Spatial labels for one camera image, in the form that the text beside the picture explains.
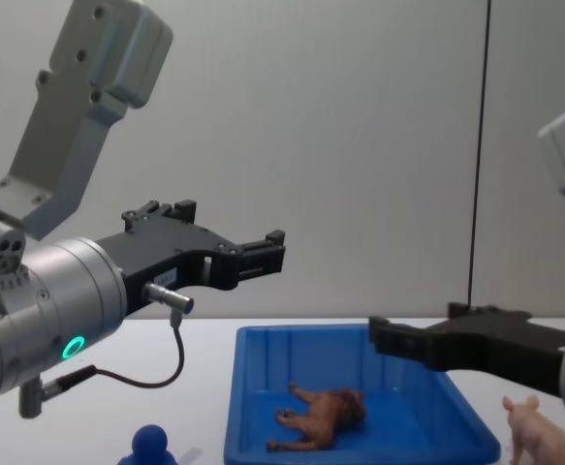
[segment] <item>blue bin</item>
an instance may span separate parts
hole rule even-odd
[[[361,389],[368,410],[335,448],[267,452],[267,440],[296,441],[276,409],[306,406],[289,382],[322,390]],[[226,465],[486,465],[500,446],[444,373],[375,353],[367,325],[245,327],[238,331]]]

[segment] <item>gray wall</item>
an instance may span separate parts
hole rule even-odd
[[[149,3],[174,30],[166,68],[51,238],[192,198],[200,224],[284,229],[289,247],[282,275],[186,290],[196,317],[440,315],[466,298],[485,1]],[[0,176],[68,6],[0,2]]]
[[[474,302],[565,316],[565,199],[536,141],[565,110],[565,0],[493,7]]]

